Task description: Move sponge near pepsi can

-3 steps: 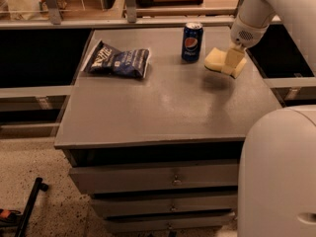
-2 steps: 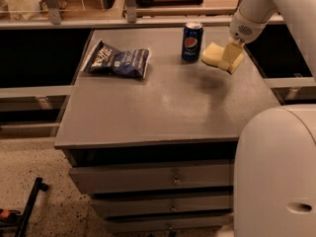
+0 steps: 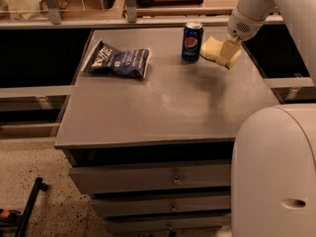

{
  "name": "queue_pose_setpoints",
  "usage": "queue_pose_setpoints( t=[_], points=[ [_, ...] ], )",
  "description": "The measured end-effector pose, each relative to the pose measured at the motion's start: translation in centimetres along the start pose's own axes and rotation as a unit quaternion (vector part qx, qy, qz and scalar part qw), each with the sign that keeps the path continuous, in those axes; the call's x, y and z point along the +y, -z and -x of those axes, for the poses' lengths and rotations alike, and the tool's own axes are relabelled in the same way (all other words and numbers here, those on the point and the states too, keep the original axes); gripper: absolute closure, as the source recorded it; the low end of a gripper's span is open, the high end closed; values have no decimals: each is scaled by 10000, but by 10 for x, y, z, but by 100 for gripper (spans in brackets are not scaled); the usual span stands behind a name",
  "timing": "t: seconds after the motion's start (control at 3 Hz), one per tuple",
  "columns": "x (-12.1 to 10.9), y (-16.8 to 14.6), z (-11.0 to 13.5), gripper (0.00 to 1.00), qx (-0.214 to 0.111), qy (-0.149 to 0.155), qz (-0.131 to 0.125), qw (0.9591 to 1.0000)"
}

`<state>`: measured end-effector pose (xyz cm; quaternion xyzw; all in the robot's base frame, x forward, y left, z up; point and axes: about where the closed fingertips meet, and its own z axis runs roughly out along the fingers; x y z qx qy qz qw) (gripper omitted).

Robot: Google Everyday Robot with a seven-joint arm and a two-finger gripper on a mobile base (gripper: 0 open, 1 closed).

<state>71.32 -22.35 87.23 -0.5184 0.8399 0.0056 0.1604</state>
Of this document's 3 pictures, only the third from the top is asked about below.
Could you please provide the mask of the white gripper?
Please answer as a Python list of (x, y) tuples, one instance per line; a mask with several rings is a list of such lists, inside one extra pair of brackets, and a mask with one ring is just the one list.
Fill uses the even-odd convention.
[(221, 44), (215, 62), (230, 69), (241, 54), (240, 41), (253, 38), (263, 25), (260, 10), (245, 10), (236, 7), (229, 17), (226, 40)]

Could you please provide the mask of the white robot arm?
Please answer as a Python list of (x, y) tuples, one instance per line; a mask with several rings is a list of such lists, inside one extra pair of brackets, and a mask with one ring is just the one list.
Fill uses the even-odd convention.
[[(239, 0), (228, 33), (249, 40), (278, 9), (311, 77), (316, 0)], [(316, 237), (316, 106), (279, 105), (246, 119), (231, 162), (232, 237)]]

